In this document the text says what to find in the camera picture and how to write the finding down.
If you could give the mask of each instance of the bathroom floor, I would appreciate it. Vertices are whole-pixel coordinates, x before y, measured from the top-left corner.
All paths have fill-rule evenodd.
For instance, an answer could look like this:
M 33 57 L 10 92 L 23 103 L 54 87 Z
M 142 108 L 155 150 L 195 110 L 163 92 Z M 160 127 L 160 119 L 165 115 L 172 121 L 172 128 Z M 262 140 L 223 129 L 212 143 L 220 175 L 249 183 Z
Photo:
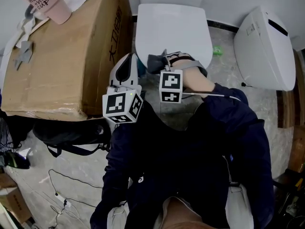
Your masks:
M 265 130 L 270 143 L 272 174 L 277 177 L 287 168 L 292 144 L 293 128 L 277 128 L 276 92 L 271 90 L 241 87 L 243 82 L 239 73 L 233 47 L 234 33 L 217 28 L 209 28 L 213 46 L 221 46 L 224 54 L 214 56 L 207 69 L 208 77 L 226 87 L 234 87 L 244 91 L 248 97 L 250 107 L 259 118 L 265 120 Z M 158 77 L 147 75 L 141 79 L 141 85 L 146 90 L 146 100 L 153 106 L 159 117 L 169 126 L 177 130 L 186 127 L 188 119 L 196 107 L 201 103 L 200 97 L 191 97 L 183 100 L 183 104 L 164 104 L 159 101 Z M 88 145 L 92 150 L 96 145 Z M 102 176 L 107 165 L 105 151 L 98 151 L 91 156 L 77 156 L 63 152 L 54 158 L 47 147 L 39 141 L 32 132 L 22 143 L 21 152 L 28 152 L 32 167 L 29 170 L 6 168 L 19 188 L 41 229 L 55 225 L 56 213 L 50 205 L 59 201 L 54 196 L 54 189 L 49 179 L 48 171 L 54 169 L 60 173 L 102 187 Z M 54 172 L 51 178 L 56 190 L 65 198 L 72 198 L 87 204 L 97 206 L 101 200 L 102 190 L 93 188 L 75 180 L 62 177 Z M 90 216 L 94 208 L 71 201 L 80 215 L 80 220 L 87 228 L 90 227 Z M 67 210 L 77 214 L 75 208 Z M 66 213 L 58 216 L 58 229 L 83 229 L 85 226 L 77 219 L 72 219 Z

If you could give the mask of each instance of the green object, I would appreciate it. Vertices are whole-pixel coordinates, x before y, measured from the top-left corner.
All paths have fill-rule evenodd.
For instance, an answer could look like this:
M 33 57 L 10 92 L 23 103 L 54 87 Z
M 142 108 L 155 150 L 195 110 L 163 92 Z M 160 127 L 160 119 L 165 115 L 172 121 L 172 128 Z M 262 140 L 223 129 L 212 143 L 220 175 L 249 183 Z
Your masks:
M 213 55 L 222 55 L 223 53 L 223 49 L 220 46 L 213 47 Z

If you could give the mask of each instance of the toilet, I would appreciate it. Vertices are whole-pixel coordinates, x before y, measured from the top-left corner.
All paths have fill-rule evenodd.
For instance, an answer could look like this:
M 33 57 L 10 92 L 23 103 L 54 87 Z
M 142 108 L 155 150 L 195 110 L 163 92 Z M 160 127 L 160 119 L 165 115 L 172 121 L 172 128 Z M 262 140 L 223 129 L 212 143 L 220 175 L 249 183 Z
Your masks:
M 239 71 L 252 87 L 291 91 L 295 86 L 295 58 L 283 22 L 259 6 L 244 19 L 234 37 Z
M 202 0 L 140 0 L 135 48 L 147 67 L 149 54 L 186 52 L 207 68 L 213 47 Z

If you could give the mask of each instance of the jacket sleeve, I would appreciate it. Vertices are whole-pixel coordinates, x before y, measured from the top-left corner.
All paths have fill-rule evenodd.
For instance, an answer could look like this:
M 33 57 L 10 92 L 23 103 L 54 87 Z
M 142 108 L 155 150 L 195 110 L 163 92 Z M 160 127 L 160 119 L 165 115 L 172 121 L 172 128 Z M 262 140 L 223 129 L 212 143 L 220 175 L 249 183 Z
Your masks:
M 204 99 L 212 119 L 218 122 L 231 140 L 232 156 L 237 163 L 240 182 L 246 187 L 254 228 L 264 228 L 274 213 L 271 160 L 264 121 L 248 106 L 245 94 L 216 84 L 214 92 L 242 100 L 208 96 Z
M 106 229 L 110 210 L 126 200 L 129 171 L 134 159 L 133 132 L 133 124 L 124 124 L 112 134 L 111 149 L 106 157 L 108 165 L 103 177 L 102 200 L 90 219 L 92 229 Z

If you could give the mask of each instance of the white toilet lid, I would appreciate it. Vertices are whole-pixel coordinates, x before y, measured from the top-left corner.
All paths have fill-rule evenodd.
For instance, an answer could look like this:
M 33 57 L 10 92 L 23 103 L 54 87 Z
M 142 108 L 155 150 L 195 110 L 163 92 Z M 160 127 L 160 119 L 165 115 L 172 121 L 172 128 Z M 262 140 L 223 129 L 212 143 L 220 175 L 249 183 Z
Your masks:
M 135 48 L 147 67 L 149 54 L 186 52 L 207 68 L 213 47 L 201 8 L 174 4 L 140 4 Z

